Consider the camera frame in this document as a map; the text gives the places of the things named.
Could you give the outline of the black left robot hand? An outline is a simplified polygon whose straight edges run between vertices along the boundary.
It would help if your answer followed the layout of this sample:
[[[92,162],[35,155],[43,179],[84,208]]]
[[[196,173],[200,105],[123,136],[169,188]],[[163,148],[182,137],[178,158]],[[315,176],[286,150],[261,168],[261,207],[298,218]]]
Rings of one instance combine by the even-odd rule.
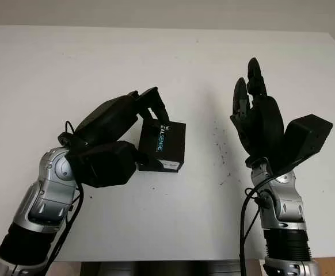
[[[138,116],[148,121],[153,119],[152,113],[162,125],[169,124],[169,116],[157,87],[142,94],[132,91],[102,103],[72,134],[62,133],[58,137],[61,145],[68,148],[66,159],[71,168],[79,171],[109,168],[111,165],[134,166],[137,163],[163,168],[159,160],[139,152],[133,144],[120,140],[137,122]]]

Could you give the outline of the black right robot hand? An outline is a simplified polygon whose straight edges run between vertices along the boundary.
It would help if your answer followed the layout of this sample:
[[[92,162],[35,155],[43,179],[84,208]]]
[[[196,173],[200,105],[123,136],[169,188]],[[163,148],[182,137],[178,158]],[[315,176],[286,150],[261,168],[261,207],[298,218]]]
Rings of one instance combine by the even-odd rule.
[[[254,57],[248,63],[248,81],[241,77],[235,84],[230,120],[249,154],[245,160],[248,168],[263,158],[268,162],[276,160],[284,136],[283,119],[276,100],[267,93],[259,62]]]

